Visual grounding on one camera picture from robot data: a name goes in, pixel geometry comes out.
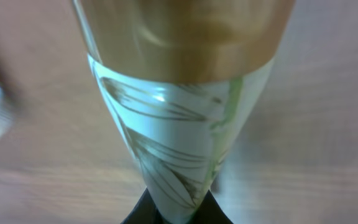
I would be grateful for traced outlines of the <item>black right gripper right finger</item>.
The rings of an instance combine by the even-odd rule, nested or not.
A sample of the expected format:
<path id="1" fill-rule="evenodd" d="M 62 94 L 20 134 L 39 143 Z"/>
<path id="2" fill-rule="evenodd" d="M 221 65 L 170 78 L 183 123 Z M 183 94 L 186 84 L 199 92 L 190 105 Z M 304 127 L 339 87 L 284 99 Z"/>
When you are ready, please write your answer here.
<path id="1" fill-rule="evenodd" d="M 205 195 L 194 215 L 194 224 L 233 224 L 221 210 L 210 191 Z"/>

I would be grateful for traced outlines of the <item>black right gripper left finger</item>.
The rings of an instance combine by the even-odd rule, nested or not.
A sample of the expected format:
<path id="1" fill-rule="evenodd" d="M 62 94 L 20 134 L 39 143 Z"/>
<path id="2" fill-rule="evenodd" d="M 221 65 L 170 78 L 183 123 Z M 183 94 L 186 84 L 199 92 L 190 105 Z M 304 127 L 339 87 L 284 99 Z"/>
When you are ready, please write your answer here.
<path id="1" fill-rule="evenodd" d="M 159 224 L 159 212 L 146 188 L 130 214 L 121 224 Z"/>

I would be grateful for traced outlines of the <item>white tube gold cap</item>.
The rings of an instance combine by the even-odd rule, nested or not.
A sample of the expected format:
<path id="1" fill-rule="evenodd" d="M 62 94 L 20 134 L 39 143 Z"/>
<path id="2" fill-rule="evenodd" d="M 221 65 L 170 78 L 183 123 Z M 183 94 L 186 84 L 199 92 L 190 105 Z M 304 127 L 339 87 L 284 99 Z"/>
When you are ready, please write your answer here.
<path id="1" fill-rule="evenodd" d="M 293 0 L 74 0 L 101 96 L 165 223 L 189 223 L 271 73 Z"/>

